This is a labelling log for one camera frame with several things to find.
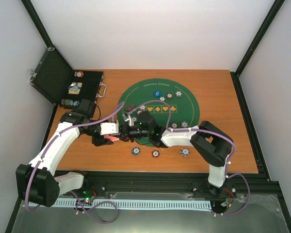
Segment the black metal frame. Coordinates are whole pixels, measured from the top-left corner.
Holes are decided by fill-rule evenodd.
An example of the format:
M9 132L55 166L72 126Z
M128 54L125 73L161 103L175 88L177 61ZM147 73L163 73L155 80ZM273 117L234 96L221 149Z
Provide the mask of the black metal frame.
M36 25L38 31L41 34L46 46L48 48L53 47L53 43L48 36L38 14L36 13L30 0L22 0L26 10L28 11L31 19ZM258 137L248 110L248 106L243 94L242 86L239 77L250 60L253 52L259 45L267 29L271 25L274 17L279 11L280 7L284 3L284 0L275 0L265 20L263 21L260 29L250 44L246 54L240 62L237 70L231 72L232 81L234 83L235 91L239 101L239 105L242 111L242 116L246 125L249 140L253 149L253 154L258 166L258 174L245 174L245 177L250 185L251 193L257 194L276 194L283 211L287 226L291 232L291 218L288 212L285 200L283 198L280 186L278 182L270 181L270 176L267 170L267 166L259 145ZM46 144L49 136L49 131L52 126L54 116L56 114L57 106L54 107L48 129L43 140L42 147ZM67 173L67 171L57 171L56 175ZM188 193L192 192L193 185L198 182L204 181L207 177L207 173L155 173L155 172L94 172L88 171L89 179L95 184L97 194L100 196L108 197L110 194L116 192L176 192L176 193ZM242 178L233 178L233 185L238 193L246 193L247 188ZM11 219L6 229L6 233L12 231L17 212L19 210L20 199L17 200L15 208L13 210Z

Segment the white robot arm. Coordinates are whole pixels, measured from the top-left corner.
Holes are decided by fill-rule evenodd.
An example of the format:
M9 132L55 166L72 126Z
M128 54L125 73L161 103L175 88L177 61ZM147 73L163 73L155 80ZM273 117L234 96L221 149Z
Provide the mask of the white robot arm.
M132 121L129 120L127 121L130 122L129 124L123 125L102 122L91 127L71 128L71 126L84 123L88 119L83 114L66 113L55 134L41 152L28 165L20 165L17 168L16 180L19 197L25 198L28 180L34 169L36 169L36 173L33 174L34 179L29 192L29 201L31 202L49 207L53 205L59 195L82 187L84 176L77 172L54 177L58 163L81 133L91 135L92 142L96 146L113 144L113 141L106 138L105 135L116 137L122 141L133 141L136 138L147 137L156 147L193 146L210 165L209 183L218 188L224 184L226 161L231 151L229 143L220 138L214 138L211 143L207 142L209 135L196 132L196 129L201 126L178 131L159 127L147 111L140 113L138 120L140 123L137 125L133 125ZM212 130L218 131L216 127L209 124L209 122L202 122L202 127L206 129L212 127Z

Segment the wooden tabletop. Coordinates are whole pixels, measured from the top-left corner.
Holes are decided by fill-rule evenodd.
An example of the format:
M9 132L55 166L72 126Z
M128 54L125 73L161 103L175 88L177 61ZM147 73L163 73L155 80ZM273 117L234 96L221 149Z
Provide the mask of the wooden tabletop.
M102 117L111 114L123 92L136 82L152 78L171 79L186 86L196 97L200 108L200 122L210 121L229 135L237 146L229 172L257 173L255 158L228 70L104 70L107 85L104 98L98 98ZM58 108L49 138L54 134L60 117L66 109ZM153 158L154 148L137 143L117 141L114 145L95 147L91 137L76 139L58 165L58 170L88 171L157 171L208 172L209 166L201 155L191 148L187 157L179 153L182 147L158 149L160 156ZM140 147L138 156L131 154Z

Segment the white wall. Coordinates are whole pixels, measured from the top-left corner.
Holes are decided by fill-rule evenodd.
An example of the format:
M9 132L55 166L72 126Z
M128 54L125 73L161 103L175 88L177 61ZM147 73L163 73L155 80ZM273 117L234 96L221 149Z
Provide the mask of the white wall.
M32 0L74 68L236 70L274 0Z
M272 180L291 214L291 0L285 1L241 75Z
M20 0L0 0L0 233L17 199L15 170L39 152L52 105L29 87L46 50Z

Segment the green poker mat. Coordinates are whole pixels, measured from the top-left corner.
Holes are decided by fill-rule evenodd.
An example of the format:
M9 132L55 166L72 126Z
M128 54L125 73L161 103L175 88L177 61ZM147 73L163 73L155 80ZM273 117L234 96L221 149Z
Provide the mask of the green poker mat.
M161 93L161 97L164 97L164 101L170 106L172 113L169 127L171 127L172 123L176 123L178 125L177 128L181 128L181 123L184 121L188 123L188 127L198 124L200 111L195 96L182 84L169 79L147 79L129 87L119 99L119 103L125 103L122 110L117 113L119 123L125 123L122 115L127 113L129 111L128 109L135 108L149 100L160 100L160 97L155 96L157 91ZM181 97L176 96L177 91L182 93ZM167 94L172 94L173 97L168 99ZM161 102L151 102L145 105L145 110L154 116L160 126L166 126L169 114L167 105ZM132 113L131 117L137 118L138 122L137 112L138 110ZM151 144L147 144L149 143L147 138L138 140L138 143L145 144L145 146L152 146Z

